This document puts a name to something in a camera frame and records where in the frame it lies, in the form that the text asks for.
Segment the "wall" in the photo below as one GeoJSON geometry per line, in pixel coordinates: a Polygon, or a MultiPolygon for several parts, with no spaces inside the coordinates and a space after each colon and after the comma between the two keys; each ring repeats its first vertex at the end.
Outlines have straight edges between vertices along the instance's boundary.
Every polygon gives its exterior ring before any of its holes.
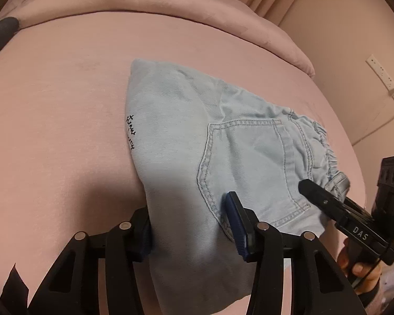
{"type": "MultiPolygon", "coordinates": [[[[394,13],[385,0],[296,0],[280,27],[314,64],[314,81],[352,144],[394,117],[394,102],[365,60],[374,54],[394,80],[394,13]]],[[[381,159],[394,155],[394,120],[354,146],[367,207],[381,159]]]]}

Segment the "human hand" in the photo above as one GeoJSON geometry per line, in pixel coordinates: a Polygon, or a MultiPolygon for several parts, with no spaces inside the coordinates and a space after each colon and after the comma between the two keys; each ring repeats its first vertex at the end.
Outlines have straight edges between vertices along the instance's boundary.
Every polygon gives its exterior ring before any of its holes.
{"type": "MultiPolygon", "coordinates": [[[[343,270],[343,272],[345,273],[345,275],[347,277],[348,276],[348,265],[349,265],[349,255],[348,255],[349,239],[346,238],[343,243],[345,244],[345,247],[342,248],[342,250],[340,251],[340,253],[337,257],[337,264],[343,270]]],[[[363,283],[356,288],[355,292],[357,295],[360,295],[361,293],[369,292],[373,288],[375,288],[376,284],[379,281],[379,278],[381,277],[382,266],[383,266],[383,262],[380,262],[375,267],[375,269],[368,275],[368,277],[363,281],[363,283]]],[[[359,262],[353,266],[352,273],[356,277],[363,278],[369,272],[369,270],[371,268],[372,268],[371,264],[359,262]]]]}

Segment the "denim fabric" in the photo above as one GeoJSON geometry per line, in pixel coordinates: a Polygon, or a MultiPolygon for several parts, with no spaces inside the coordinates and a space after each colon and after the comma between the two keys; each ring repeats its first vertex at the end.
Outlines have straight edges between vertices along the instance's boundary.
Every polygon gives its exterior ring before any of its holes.
{"type": "Polygon", "coordinates": [[[341,200],[349,188],[317,122],[193,69],[135,60],[126,120],[166,315],[213,314],[250,293],[255,267],[236,252],[226,192],[282,232],[320,235],[325,218],[298,182],[312,179],[341,200]]]}

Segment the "pink blanket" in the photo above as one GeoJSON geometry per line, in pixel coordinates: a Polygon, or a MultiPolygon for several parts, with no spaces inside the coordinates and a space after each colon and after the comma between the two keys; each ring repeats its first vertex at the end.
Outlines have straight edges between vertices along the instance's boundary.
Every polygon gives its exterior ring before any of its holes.
{"type": "MultiPolygon", "coordinates": [[[[193,67],[320,122],[349,197],[364,202],[356,156],[308,59],[240,2],[13,0],[6,13],[24,29],[0,52],[0,292],[16,262],[32,297],[76,231],[108,231],[145,204],[124,130],[138,57],[193,67]],[[125,1],[143,13],[126,12],[125,1]],[[113,9],[122,11],[94,12],[113,9]]],[[[160,314],[148,270],[138,269],[145,312],[160,314]]],[[[241,314],[236,307],[222,314],[241,314]]]]}

